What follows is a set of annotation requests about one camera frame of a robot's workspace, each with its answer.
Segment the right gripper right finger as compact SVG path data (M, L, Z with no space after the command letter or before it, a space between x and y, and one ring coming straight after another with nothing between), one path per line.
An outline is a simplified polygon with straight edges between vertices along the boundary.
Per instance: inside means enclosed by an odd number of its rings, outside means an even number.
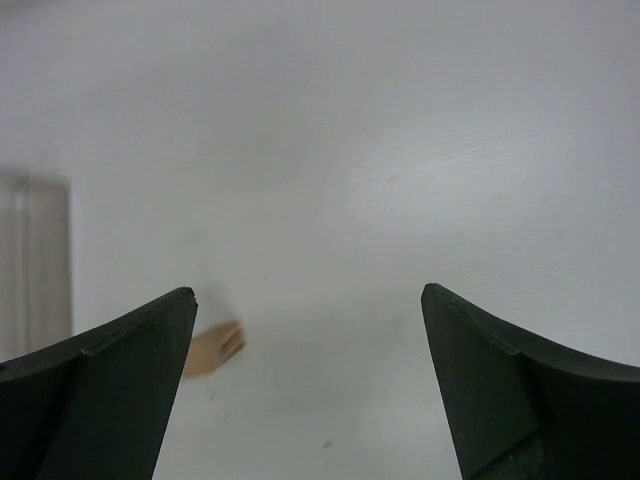
M436 283L421 304L463 478L638 478L638 368L548 340Z

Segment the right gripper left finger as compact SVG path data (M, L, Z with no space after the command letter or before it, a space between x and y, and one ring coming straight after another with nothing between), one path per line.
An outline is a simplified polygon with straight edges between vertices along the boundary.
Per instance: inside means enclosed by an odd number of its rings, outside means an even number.
M180 287L2 362L2 478L152 478L196 314Z

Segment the wood cube with letter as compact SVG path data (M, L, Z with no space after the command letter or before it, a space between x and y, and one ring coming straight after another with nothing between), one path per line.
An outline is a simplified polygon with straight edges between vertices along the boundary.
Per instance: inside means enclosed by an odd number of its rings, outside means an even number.
M210 375L239 353L245 345L246 336L241 322L216 325L192 339L183 376L195 378Z

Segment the clear plastic drawer box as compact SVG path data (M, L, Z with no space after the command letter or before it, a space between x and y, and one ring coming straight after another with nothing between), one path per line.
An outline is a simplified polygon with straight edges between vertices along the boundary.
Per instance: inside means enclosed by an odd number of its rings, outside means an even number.
M1 173L1 359L72 333L69 189Z

